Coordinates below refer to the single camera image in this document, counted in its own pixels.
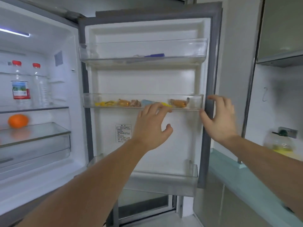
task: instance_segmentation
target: wall socket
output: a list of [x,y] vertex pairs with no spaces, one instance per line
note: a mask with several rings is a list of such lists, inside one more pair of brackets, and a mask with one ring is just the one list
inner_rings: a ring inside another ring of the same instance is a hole
[[294,138],[294,139],[297,138],[298,130],[294,130],[294,129],[290,129],[290,128],[287,128],[287,127],[280,126],[278,128],[278,132],[280,132],[281,130],[286,130],[287,134],[288,134],[288,137],[291,137],[291,138]]

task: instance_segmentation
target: refrigerator light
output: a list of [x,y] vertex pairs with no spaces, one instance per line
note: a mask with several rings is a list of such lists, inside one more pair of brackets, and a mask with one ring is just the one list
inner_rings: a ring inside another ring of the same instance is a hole
[[23,36],[23,37],[26,37],[26,38],[29,38],[29,36],[30,36],[29,33],[23,33],[23,32],[19,32],[19,31],[14,32],[14,31],[10,31],[10,30],[7,30],[7,29],[1,29],[1,28],[0,28],[0,31],[15,34],[15,35],[19,35],[19,36]]

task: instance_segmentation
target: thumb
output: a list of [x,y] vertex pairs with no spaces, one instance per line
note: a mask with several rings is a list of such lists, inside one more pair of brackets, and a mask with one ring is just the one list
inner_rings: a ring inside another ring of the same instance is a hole
[[163,142],[165,142],[172,134],[174,130],[172,129],[170,124],[166,125],[166,129],[164,131],[162,131],[162,139]]
[[203,109],[200,110],[200,118],[205,128],[208,128],[213,124],[213,121],[208,117],[207,113]]

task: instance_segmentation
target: teal countertop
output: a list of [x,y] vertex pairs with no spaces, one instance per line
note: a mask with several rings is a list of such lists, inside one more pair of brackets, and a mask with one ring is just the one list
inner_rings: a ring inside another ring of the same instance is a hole
[[278,199],[248,168],[212,149],[209,170],[226,187],[250,206],[273,227],[303,227],[293,213],[287,211]]

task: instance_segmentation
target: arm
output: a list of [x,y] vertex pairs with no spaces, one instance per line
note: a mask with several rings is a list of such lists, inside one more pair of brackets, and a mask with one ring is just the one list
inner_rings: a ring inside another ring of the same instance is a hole
[[160,103],[146,106],[130,140],[49,196],[18,227],[102,226],[139,160],[172,134],[170,124],[161,131],[167,112]]
[[229,149],[289,208],[303,220],[303,162],[286,157],[255,144],[237,134],[235,109],[230,99],[212,95],[216,115],[210,119],[205,111],[200,116],[212,139]]

